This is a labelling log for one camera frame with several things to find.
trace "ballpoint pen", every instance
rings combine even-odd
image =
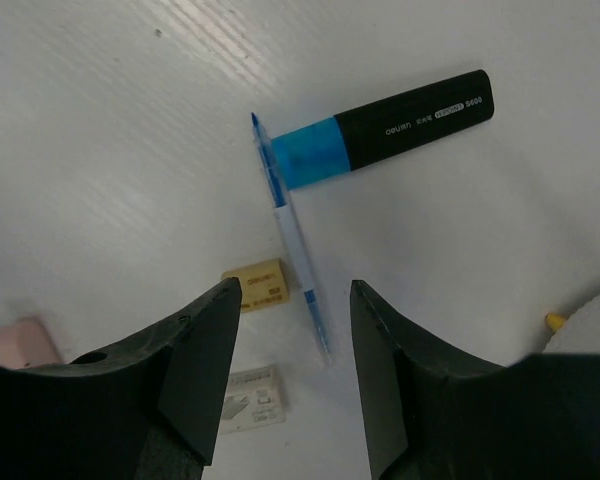
[[[278,221],[280,233],[282,234],[284,243],[287,247],[291,264],[295,270],[300,287],[304,292],[304,298],[309,307],[318,340],[320,341],[327,360],[329,360],[331,345],[329,343],[326,325],[320,313],[320,308],[318,307],[316,285],[313,279],[311,262],[304,245],[300,226],[298,225],[298,219],[293,210],[293,205],[287,201],[288,193],[286,192],[286,187],[278,178],[275,156],[271,149],[271,140],[267,136],[267,132],[255,113],[251,114],[251,120],[253,122],[253,133],[255,135],[256,144],[264,167],[264,175],[267,178],[271,196],[273,197],[273,211],[276,220]]]

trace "blue highlighter cap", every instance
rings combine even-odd
[[[289,190],[351,171],[335,117],[274,138],[272,146]]]

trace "yellow eraser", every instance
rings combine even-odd
[[[250,312],[289,301],[289,289],[279,258],[230,270],[222,278],[238,277],[242,288],[241,312]]]
[[[553,330],[553,333],[556,333],[558,330],[564,327],[565,323],[567,323],[567,319],[561,315],[558,315],[557,313],[550,313],[545,317],[545,321],[547,322],[549,328]]]

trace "white surface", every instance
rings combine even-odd
[[[600,295],[569,317],[544,349],[549,353],[600,353]]]
[[[299,295],[245,315],[235,369],[279,363],[291,410],[205,477],[369,478],[351,279],[502,363],[600,285],[600,1],[0,0],[0,322],[46,312],[71,357],[282,254],[251,110],[277,135],[478,67],[491,122],[294,195],[338,365]]]

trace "black highlighter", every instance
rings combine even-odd
[[[339,113],[263,147],[291,190],[472,127],[494,111],[489,77],[477,70]]]

